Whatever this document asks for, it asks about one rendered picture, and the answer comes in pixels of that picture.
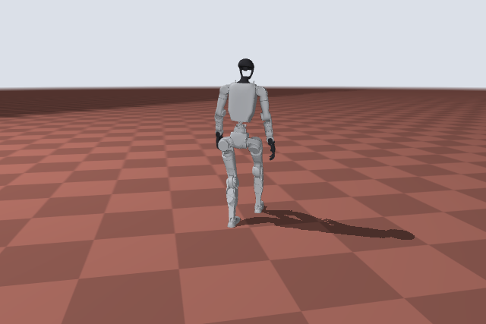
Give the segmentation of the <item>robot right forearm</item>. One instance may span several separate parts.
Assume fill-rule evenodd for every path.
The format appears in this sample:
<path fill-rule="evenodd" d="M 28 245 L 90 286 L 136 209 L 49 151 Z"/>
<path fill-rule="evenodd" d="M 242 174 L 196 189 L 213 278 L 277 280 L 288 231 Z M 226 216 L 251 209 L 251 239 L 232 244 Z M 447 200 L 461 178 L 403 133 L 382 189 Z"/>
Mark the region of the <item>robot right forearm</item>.
<path fill-rule="evenodd" d="M 271 118 L 271 114 L 270 114 L 270 120 L 264 122 L 264 128 L 265 128 L 265 134 L 267 136 L 267 142 L 268 142 L 268 139 L 269 138 L 272 138 L 273 141 L 274 141 L 274 138 L 273 138 L 273 127 L 272 127 L 272 125 L 273 125 L 272 124 L 272 118 Z"/>

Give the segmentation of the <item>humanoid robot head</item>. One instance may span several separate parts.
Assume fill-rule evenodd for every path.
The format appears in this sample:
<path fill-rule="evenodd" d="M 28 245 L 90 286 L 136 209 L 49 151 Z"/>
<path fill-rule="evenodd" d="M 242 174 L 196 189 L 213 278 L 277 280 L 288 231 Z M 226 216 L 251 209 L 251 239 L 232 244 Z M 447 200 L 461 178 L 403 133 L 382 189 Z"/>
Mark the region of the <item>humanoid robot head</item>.
<path fill-rule="evenodd" d="M 244 58 L 238 63 L 238 67 L 239 67 L 239 70 L 240 70 L 241 79 L 237 83 L 249 83 L 248 80 L 251 78 L 251 76 L 254 72 L 253 62 L 250 59 Z M 242 70 L 244 70 L 244 71 L 251 70 L 251 75 L 249 77 L 243 76 Z"/>

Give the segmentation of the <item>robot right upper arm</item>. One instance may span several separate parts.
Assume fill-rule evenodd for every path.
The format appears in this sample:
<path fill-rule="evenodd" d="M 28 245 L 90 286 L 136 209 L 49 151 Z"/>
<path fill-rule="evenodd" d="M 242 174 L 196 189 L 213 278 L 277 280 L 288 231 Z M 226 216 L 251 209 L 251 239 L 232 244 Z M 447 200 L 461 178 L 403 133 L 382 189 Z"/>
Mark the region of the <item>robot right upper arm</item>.
<path fill-rule="evenodd" d="M 268 99 L 268 92 L 264 87 L 256 87 L 256 94 L 260 97 L 260 107 L 262 109 L 262 113 L 260 113 L 262 121 L 270 120 L 270 113 L 269 113 L 269 99 Z"/>

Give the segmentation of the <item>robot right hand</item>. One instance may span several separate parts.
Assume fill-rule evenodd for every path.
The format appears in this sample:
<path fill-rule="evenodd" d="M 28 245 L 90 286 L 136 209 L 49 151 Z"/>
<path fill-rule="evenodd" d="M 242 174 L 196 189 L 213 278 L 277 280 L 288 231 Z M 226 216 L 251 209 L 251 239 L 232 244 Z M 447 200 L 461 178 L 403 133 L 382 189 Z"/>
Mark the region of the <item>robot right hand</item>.
<path fill-rule="evenodd" d="M 272 138 L 269 138 L 269 139 L 268 139 L 268 145 L 270 145 L 270 146 L 271 146 L 271 150 L 270 150 L 270 151 L 272 151 L 272 153 L 273 153 L 273 154 L 270 156 L 270 157 L 271 157 L 271 158 L 270 158 L 270 160 L 273 160 L 273 159 L 274 159 L 274 157 L 275 157 L 275 145 L 274 145 L 274 143 L 275 143 L 275 141 L 273 141 L 273 139 L 272 139 Z"/>

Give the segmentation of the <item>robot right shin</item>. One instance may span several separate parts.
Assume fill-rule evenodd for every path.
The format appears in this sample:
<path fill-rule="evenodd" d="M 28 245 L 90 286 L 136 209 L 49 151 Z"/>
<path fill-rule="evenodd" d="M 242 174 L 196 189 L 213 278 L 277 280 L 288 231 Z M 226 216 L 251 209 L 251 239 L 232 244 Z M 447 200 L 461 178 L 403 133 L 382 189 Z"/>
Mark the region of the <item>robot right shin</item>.
<path fill-rule="evenodd" d="M 260 167 L 260 177 L 254 176 L 254 192 L 256 196 L 256 209 L 261 209 L 261 195 L 264 187 L 264 167 Z"/>

